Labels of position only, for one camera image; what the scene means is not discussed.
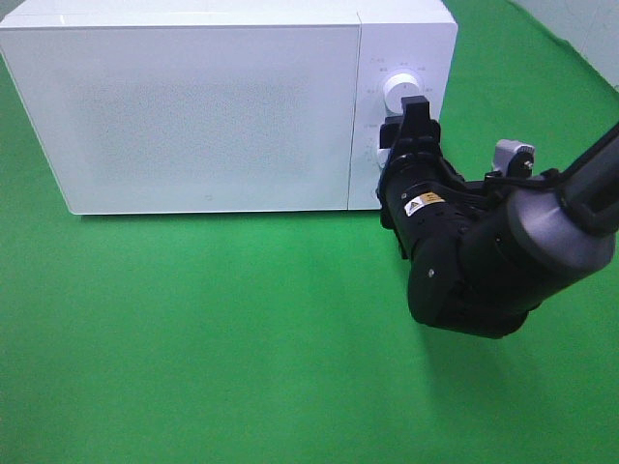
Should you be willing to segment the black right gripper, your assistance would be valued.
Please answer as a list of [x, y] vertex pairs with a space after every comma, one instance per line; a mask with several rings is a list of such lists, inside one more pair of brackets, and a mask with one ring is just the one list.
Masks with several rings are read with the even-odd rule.
[[[401, 106], [402, 115], [387, 116], [380, 127], [379, 148], [390, 153], [377, 194], [382, 226], [395, 233], [401, 257], [411, 259], [431, 238], [466, 232], [474, 211], [463, 203], [462, 179], [442, 157], [441, 127], [428, 99], [404, 97]], [[399, 136], [406, 138], [398, 142]]]

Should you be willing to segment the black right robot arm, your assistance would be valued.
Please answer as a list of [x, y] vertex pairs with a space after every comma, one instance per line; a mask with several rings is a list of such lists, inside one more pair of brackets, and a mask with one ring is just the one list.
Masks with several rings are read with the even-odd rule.
[[502, 139], [491, 170], [467, 181], [443, 156], [428, 100], [386, 118], [380, 220], [410, 264], [407, 301], [421, 324], [500, 338], [545, 299], [610, 263], [618, 230], [618, 131], [568, 168], [532, 172], [533, 146]]

